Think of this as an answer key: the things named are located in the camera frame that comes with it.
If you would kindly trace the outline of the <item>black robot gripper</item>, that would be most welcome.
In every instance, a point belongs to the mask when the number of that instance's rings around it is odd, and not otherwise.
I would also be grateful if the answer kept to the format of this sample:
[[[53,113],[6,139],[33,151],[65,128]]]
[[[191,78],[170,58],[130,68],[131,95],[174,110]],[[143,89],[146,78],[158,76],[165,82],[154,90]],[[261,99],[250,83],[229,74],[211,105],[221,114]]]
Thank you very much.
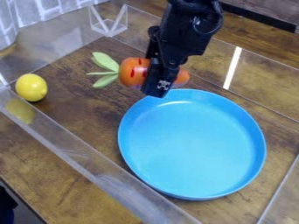
[[[162,23],[149,28],[150,66],[142,86],[146,95],[165,98],[178,78],[178,66],[190,56],[205,54],[222,26],[221,3],[167,4]]]

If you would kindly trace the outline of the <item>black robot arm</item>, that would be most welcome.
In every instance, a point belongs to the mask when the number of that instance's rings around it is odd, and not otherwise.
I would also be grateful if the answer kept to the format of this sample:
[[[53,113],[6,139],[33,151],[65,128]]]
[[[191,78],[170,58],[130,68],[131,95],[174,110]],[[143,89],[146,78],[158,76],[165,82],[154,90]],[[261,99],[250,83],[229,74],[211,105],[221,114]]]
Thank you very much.
[[[149,28],[150,59],[142,86],[146,95],[163,98],[179,77],[181,65],[203,55],[223,26],[219,0],[169,0],[162,23]]]

